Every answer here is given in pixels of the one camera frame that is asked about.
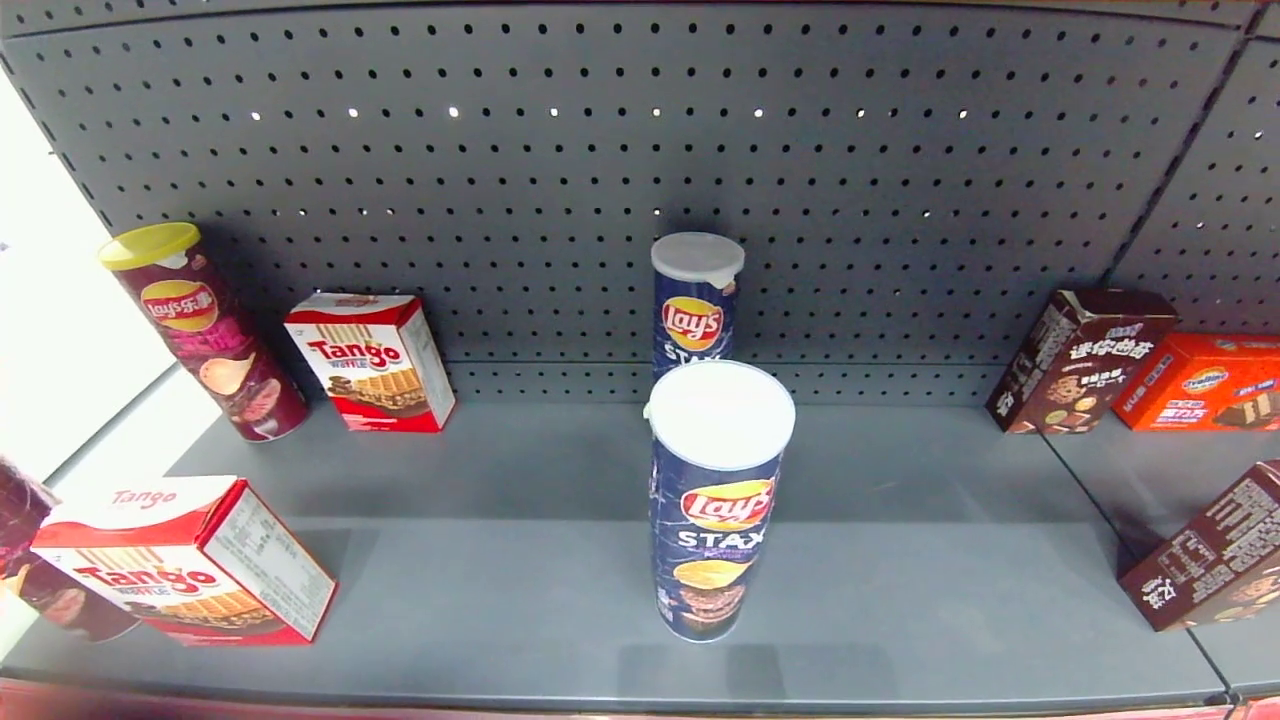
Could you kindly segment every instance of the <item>lay's stax can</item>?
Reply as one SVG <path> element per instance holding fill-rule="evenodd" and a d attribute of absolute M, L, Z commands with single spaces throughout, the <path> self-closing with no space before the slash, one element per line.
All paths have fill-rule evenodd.
<path fill-rule="evenodd" d="M 708 423 L 708 411 L 740 423 Z M 724 637 L 756 569 L 795 427 L 791 393 L 730 360 L 678 366 L 654 384 L 649 525 L 658 612 L 692 642 Z"/>
<path fill-rule="evenodd" d="M 678 232 L 649 252 L 654 272 L 653 377 L 733 350 L 735 277 L 745 252 L 727 237 Z"/>

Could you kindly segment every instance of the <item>chip can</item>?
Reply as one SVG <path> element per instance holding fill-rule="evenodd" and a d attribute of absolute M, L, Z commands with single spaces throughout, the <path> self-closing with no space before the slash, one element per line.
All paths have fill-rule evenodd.
<path fill-rule="evenodd" d="M 708 414 L 737 423 L 707 421 Z M 754 575 L 795 427 L 791 393 L 731 360 L 678 366 L 653 388 L 649 524 L 658 612 L 691 642 L 724 637 Z"/>
<path fill-rule="evenodd" d="M 742 247 L 718 234 L 680 232 L 655 242 L 649 259 L 654 379 L 680 365 L 730 357 Z"/>
<path fill-rule="evenodd" d="M 97 252 L 239 434 L 252 442 L 302 424 L 307 405 L 218 273 L 191 223 L 129 231 Z"/>

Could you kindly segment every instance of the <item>brown snack box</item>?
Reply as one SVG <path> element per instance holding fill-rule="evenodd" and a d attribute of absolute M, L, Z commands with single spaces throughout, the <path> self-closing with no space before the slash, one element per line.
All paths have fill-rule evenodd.
<path fill-rule="evenodd" d="M 1153 292 L 1059 290 L 987 411 L 1006 433 L 1088 432 L 1176 323 L 1174 306 Z"/>
<path fill-rule="evenodd" d="M 1243 620 L 1280 598 L 1280 460 L 1249 468 L 1120 587 L 1157 630 Z"/>

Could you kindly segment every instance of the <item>chocolate waffle box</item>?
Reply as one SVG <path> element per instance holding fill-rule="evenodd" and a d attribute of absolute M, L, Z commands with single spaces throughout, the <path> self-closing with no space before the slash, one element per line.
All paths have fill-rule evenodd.
<path fill-rule="evenodd" d="M 1169 333 L 1116 402 L 1134 430 L 1280 429 L 1280 337 Z"/>
<path fill-rule="evenodd" d="M 1244 475 L 1120 579 L 1157 630 L 1253 618 L 1280 600 L 1280 460 Z"/>
<path fill-rule="evenodd" d="M 453 389 L 417 297 L 317 292 L 284 327 L 349 429 L 444 427 Z"/>
<path fill-rule="evenodd" d="M 1153 292 L 1059 290 L 987 400 L 1006 433 L 1085 433 L 1178 323 Z"/>
<path fill-rule="evenodd" d="M 31 550 L 188 646 L 307 644 L 338 587 L 236 475 L 105 483 Z"/>

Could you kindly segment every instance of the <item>snack package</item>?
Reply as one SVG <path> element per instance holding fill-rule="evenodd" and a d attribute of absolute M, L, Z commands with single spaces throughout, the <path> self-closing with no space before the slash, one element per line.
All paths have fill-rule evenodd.
<path fill-rule="evenodd" d="M 1116 402 L 1134 430 L 1280 428 L 1280 337 L 1170 333 Z"/>
<path fill-rule="evenodd" d="M 40 523 L 58 501 L 0 459 L 0 573 L 4 589 L 41 616 L 90 642 L 124 634 L 138 620 L 31 551 Z"/>
<path fill-rule="evenodd" d="M 81 492 L 31 550 L 189 646 L 307 644 L 338 587 L 236 475 Z"/>
<path fill-rule="evenodd" d="M 1178 323 L 1152 292 L 1060 290 L 987 400 L 1006 433 L 1085 433 Z"/>
<path fill-rule="evenodd" d="M 749 423 L 707 423 L 714 409 Z M 708 360 L 653 388 L 649 524 L 658 612 L 686 641 L 724 637 L 737 621 L 764 543 L 795 404 L 772 375 Z"/>
<path fill-rule="evenodd" d="M 453 389 L 417 297 L 317 292 L 284 327 L 348 429 L 444 428 Z"/>
<path fill-rule="evenodd" d="M 705 232 L 668 234 L 653 245 L 653 378 L 672 368 L 731 357 L 742 246 Z"/>
<path fill-rule="evenodd" d="M 1156 630 L 1253 618 L 1280 598 L 1280 460 L 1253 465 L 1120 579 Z"/>
<path fill-rule="evenodd" d="M 104 245 L 97 260 L 244 439 L 275 439 L 302 424 L 306 401 L 205 256 L 196 225 L 127 232 Z"/>

